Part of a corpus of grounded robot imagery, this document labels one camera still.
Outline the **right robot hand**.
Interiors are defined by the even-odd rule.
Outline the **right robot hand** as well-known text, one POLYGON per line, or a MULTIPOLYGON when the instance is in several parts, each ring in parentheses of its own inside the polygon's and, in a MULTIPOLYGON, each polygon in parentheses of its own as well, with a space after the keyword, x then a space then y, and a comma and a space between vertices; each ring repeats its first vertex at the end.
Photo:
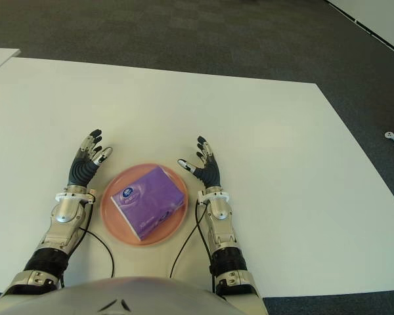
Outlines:
POLYGON ((197 167, 185 159, 178 159, 177 163, 200 180, 205 188, 221 187, 219 166, 209 142, 204 137, 199 136, 197 147, 200 151, 196 155, 201 159, 203 167, 197 167))

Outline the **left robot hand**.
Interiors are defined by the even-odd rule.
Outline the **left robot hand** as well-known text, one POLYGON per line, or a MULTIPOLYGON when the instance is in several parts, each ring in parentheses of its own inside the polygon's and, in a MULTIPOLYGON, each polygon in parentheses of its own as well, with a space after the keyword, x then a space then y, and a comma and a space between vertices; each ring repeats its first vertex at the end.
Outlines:
POLYGON ((85 137, 76 152, 68 173, 68 186, 86 188, 98 168, 112 154, 112 147, 97 146, 102 140, 102 131, 95 129, 85 137))

